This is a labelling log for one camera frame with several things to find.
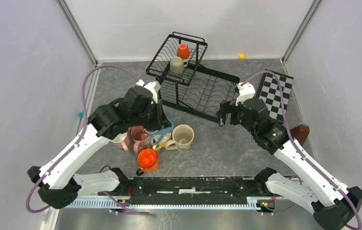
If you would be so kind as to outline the pink speckled mug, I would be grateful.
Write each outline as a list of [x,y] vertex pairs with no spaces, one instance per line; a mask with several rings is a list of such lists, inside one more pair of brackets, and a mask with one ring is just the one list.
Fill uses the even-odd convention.
[[150,148],[150,134],[144,130],[143,126],[134,126],[130,131],[130,135],[134,141],[133,151],[139,154],[142,150]]

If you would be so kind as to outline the blue ribbed mug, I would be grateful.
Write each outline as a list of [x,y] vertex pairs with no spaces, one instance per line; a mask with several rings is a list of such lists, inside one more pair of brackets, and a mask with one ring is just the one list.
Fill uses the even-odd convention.
[[153,145],[153,146],[154,145],[159,145],[163,141],[166,134],[168,134],[168,133],[171,134],[172,133],[172,131],[174,129],[174,123],[170,118],[167,118],[167,121],[170,124],[169,127],[161,129],[161,130],[157,130],[157,131],[154,131],[154,132],[151,133],[151,136],[150,136],[150,139],[149,139],[151,145]]

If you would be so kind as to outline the pink faceted mug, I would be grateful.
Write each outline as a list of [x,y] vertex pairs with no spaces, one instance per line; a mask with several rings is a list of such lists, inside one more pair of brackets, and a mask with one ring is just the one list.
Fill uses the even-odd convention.
[[131,138],[128,132],[118,134],[112,142],[119,148],[123,149],[124,151],[129,151],[129,146],[131,144]]

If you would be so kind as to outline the white patterned mug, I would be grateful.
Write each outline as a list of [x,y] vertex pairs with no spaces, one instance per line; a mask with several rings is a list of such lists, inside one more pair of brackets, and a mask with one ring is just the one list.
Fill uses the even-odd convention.
[[177,150],[180,153],[190,151],[191,143],[194,140],[195,133],[192,127],[188,125],[178,125],[172,131],[172,139],[166,142],[166,150]]

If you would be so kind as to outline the beige grey mug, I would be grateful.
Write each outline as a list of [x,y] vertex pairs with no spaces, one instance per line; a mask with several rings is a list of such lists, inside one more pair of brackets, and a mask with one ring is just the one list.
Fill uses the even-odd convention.
[[182,59],[181,57],[173,57],[170,60],[170,71],[179,74],[184,71],[186,66],[188,65],[188,61],[186,59]]

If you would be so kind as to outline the yellow mug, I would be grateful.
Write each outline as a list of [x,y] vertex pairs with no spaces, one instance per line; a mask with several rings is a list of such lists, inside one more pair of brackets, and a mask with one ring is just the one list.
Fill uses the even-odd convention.
[[152,149],[157,151],[165,147],[166,143],[171,140],[171,133],[167,133],[158,145],[153,145]]

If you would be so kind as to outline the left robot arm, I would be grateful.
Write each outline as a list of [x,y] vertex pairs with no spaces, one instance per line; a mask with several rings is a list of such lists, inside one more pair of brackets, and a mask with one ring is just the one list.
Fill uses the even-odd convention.
[[151,133],[169,128],[171,123],[163,111],[159,90],[156,82],[135,86],[124,97],[97,107],[80,134],[63,151],[42,167],[32,166],[27,173],[41,200],[61,209],[79,196],[111,191],[123,195],[128,182],[120,169],[88,175],[77,171],[100,148],[131,127],[142,126]]

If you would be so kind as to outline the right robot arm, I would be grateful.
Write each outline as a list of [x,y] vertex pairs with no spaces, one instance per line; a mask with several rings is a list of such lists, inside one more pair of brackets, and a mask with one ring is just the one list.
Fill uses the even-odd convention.
[[231,116],[231,125],[244,127],[255,143],[289,166],[306,183],[292,182],[266,168],[255,177],[254,188],[259,195],[273,193],[289,199],[311,213],[325,230],[353,229],[349,225],[353,218],[357,221],[356,229],[362,228],[361,188],[348,187],[319,165],[292,137],[289,129],[269,116],[261,99],[223,101],[217,112],[220,125],[225,124],[227,115]]

